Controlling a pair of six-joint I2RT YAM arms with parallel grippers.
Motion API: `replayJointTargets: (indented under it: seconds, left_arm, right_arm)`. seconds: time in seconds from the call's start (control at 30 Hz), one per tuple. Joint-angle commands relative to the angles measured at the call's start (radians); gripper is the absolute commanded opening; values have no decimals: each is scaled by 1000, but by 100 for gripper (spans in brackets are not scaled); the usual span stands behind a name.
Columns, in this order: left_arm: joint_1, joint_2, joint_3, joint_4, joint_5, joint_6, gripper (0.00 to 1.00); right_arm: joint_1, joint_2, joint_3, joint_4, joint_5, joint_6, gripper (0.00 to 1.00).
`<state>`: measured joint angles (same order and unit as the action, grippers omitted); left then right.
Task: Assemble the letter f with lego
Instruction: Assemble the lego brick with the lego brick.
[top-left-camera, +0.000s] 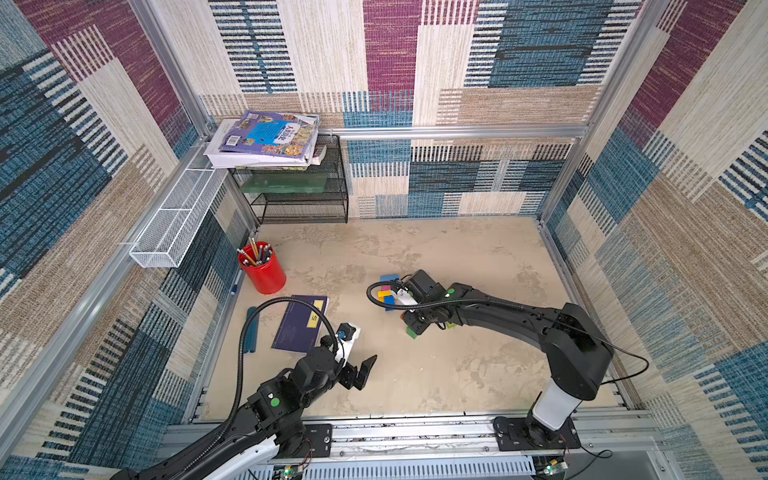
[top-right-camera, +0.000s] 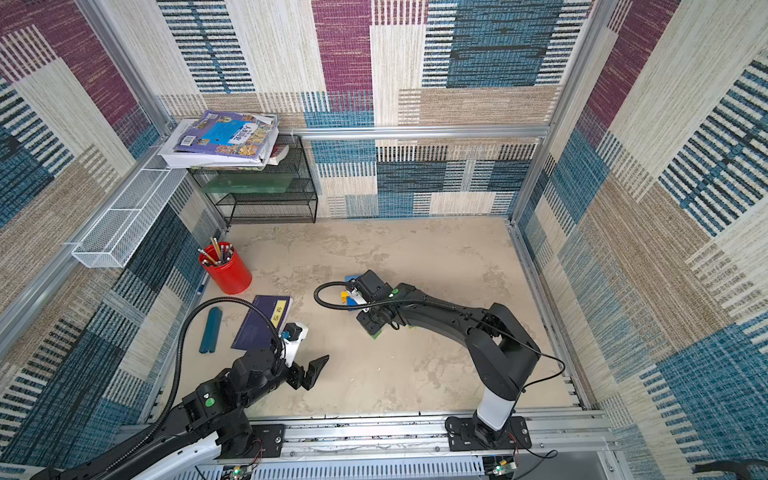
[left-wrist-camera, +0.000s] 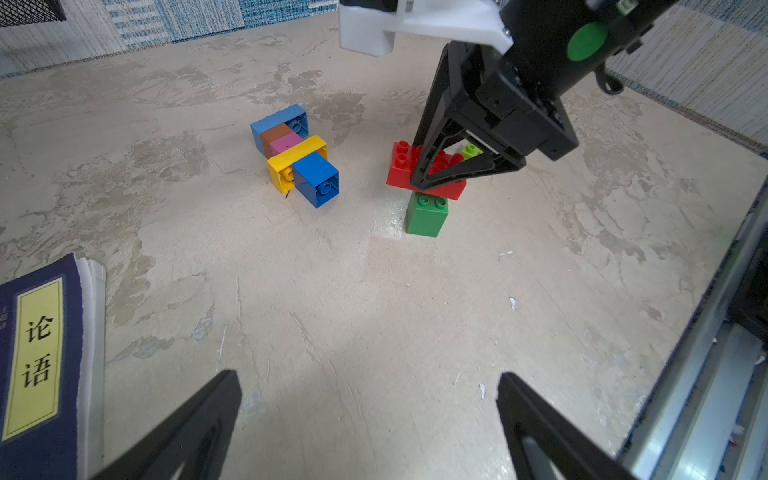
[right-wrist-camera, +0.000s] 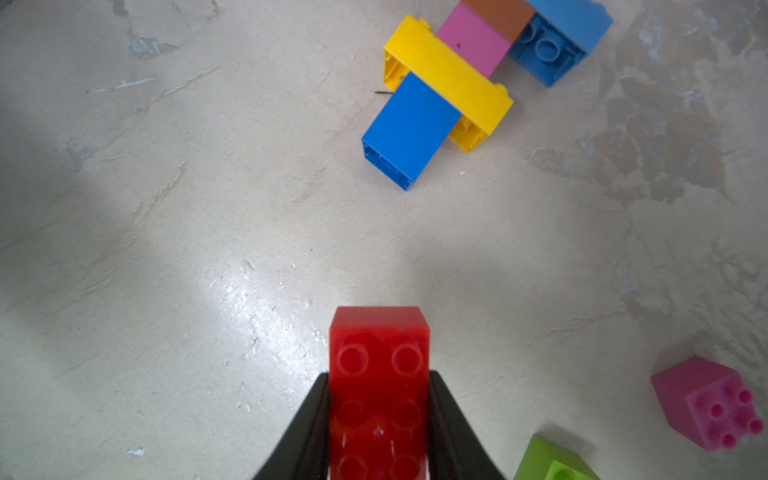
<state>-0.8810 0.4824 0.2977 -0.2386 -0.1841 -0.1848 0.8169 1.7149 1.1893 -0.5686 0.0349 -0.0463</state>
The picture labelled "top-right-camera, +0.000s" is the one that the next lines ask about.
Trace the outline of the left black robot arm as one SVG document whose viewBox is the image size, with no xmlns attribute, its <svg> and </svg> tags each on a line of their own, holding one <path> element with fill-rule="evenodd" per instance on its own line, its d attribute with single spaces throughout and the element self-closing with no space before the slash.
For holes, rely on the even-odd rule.
<svg viewBox="0 0 768 480">
<path fill-rule="evenodd" d="M 243 457 L 255 438 L 246 409 L 284 383 L 294 389 L 313 388 L 329 359 L 321 356 L 303 368 L 288 364 L 270 348 L 248 351 L 230 368 L 164 410 L 156 422 L 106 453 L 72 469 L 47 467 L 33 477 L 158 478 L 177 470 L 186 459 Z"/>
</svg>

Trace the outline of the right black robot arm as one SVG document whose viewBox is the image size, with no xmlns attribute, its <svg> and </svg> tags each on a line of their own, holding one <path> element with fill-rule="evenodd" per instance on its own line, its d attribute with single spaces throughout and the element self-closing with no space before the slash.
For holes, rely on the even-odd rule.
<svg viewBox="0 0 768 480">
<path fill-rule="evenodd" d="M 354 293 L 366 305 L 357 319 L 370 335 L 386 324 L 413 326 L 466 347 L 485 388 L 469 437 L 484 447 L 507 439 L 514 404 L 541 358 L 509 309 L 498 303 L 487 309 L 463 307 L 406 284 L 392 288 L 384 283 L 372 290 L 358 284 Z"/>
</svg>

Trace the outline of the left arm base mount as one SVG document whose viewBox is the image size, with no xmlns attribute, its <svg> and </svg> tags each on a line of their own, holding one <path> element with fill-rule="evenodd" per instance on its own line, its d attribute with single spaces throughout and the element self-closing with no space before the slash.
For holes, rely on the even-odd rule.
<svg viewBox="0 0 768 480">
<path fill-rule="evenodd" d="M 279 458 L 282 453 L 285 424 L 255 424 L 244 447 L 222 453 L 220 459 L 255 460 Z"/>
</svg>

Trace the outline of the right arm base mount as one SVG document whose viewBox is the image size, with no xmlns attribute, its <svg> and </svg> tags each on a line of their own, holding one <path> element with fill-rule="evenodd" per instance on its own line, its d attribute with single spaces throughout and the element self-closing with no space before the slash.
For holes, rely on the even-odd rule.
<svg viewBox="0 0 768 480">
<path fill-rule="evenodd" d="M 449 416 L 445 419 L 449 449 L 451 451 L 530 449 L 532 441 L 526 420 L 511 416 L 496 431 L 483 423 L 477 415 Z"/>
</svg>

